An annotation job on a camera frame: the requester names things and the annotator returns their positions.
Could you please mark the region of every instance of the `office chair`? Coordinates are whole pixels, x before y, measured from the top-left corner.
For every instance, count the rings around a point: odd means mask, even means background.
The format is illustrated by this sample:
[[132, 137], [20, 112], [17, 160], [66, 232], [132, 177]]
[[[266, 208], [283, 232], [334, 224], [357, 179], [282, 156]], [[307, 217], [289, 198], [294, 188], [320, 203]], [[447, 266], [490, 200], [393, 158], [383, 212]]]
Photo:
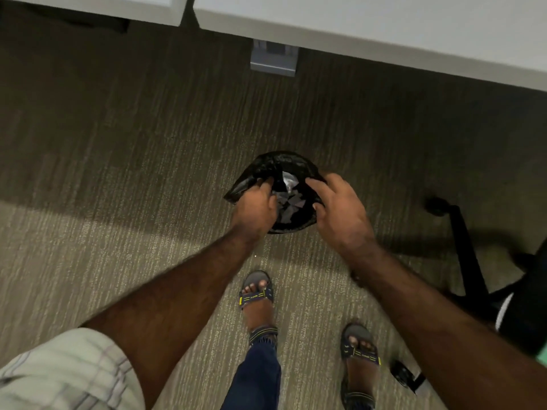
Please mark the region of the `office chair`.
[[[547, 239], [535, 255], [512, 254], [513, 262], [524, 272], [523, 277], [489, 293], [460, 207], [433, 197], [426, 200], [424, 208], [435, 216], [448, 214], [452, 225], [466, 294], [445, 295], [474, 317], [496, 323], [499, 334], [525, 354], [538, 356], [547, 341]], [[414, 393], [426, 381], [423, 373], [414, 378], [400, 361], [393, 362], [391, 373]]]

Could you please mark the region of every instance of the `plaid shirt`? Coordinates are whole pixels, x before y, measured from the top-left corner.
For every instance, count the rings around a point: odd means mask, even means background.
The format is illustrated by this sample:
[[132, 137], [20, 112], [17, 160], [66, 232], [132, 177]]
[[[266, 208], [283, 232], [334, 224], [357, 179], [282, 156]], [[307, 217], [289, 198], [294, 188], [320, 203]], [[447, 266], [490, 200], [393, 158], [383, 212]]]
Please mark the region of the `plaid shirt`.
[[0, 369], [2, 410], [144, 410], [137, 375], [106, 335], [70, 330]]

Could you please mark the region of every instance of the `green object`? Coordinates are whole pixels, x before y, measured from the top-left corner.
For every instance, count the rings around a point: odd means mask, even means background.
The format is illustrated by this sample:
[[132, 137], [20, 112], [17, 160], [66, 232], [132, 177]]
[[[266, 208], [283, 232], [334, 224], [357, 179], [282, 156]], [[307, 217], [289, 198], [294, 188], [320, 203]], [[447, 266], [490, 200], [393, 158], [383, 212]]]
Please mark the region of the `green object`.
[[543, 349], [536, 357], [536, 360], [547, 367], [547, 344], [543, 346]]

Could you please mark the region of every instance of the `hand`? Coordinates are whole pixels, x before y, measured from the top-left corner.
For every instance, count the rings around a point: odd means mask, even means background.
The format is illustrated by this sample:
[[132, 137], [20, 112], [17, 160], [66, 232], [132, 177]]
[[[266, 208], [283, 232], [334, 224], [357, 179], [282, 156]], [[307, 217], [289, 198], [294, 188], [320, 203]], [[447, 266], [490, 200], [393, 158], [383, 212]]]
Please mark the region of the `hand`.
[[256, 240], [268, 233], [277, 219], [277, 196], [271, 195], [273, 182], [273, 178], [260, 179], [241, 196], [232, 214], [231, 230]]
[[306, 178], [323, 205], [315, 203], [317, 228], [321, 237], [342, 256], [350, 255], [363, 243], [375, 241], [366, 210], [351, 185], [338, 174], [327, 174], [327, 184]]

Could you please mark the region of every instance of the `blue jeans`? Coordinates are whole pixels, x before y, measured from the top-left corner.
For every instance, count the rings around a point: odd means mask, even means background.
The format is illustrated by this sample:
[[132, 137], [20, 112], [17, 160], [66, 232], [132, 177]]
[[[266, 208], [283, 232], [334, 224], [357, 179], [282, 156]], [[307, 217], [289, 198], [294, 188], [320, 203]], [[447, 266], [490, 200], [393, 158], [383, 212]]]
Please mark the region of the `blue jeans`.
[[276, 410], [281, 386], [281, 366], [274, 343], [258, 339], [237, 367], [221, 410]]

